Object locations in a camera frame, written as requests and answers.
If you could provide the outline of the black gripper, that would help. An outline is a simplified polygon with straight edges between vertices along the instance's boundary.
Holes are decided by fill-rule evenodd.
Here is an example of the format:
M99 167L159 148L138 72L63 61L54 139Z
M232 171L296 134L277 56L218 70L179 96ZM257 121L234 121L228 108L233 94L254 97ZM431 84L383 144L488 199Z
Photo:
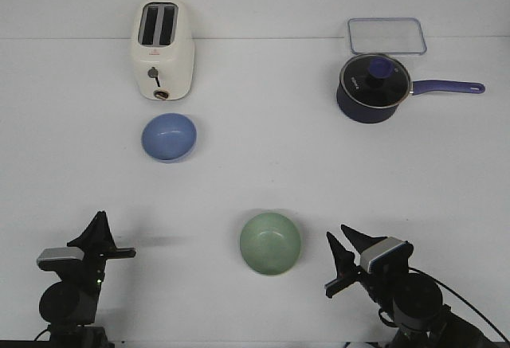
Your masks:
M362 254L365 250L386 239L386 237L370 237L347 225L341 225L340 228L358 254ZM326 237L333 255L336 278L324 285L325 295L331 299L352 284L360 283L371 300L380 305L380 279L375 274L366 272L359 265L355 265L355 254L346 250L332 233L326 232Z
M83 233L66 244L67 247L80 247L84 252L80 288L100 288L105 277L108 260L134 258L133 247L116 246L105 211L98 211Z

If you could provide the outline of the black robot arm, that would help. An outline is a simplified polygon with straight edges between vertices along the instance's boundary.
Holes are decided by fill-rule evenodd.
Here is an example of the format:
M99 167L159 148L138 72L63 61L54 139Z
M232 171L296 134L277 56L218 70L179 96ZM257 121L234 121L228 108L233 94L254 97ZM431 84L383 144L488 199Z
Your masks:
M53 347L113 347L102 326L95 326L108 260L135 257L134 248L118 248L105 211L96 213L83 233L65 247L46 248L37 258L44 272L59 281L39 301Z
M379 305L379 319L397 330L388 347L497 347L479 328L451 311L441 289L457 296L503 340L509 339L480 311L441 281L409 266L414 246L395 237L370 237L347 225L343 235L359 254L345 249L330 232L326 238L334 260L336 278L324 285L330 299L360 283Z

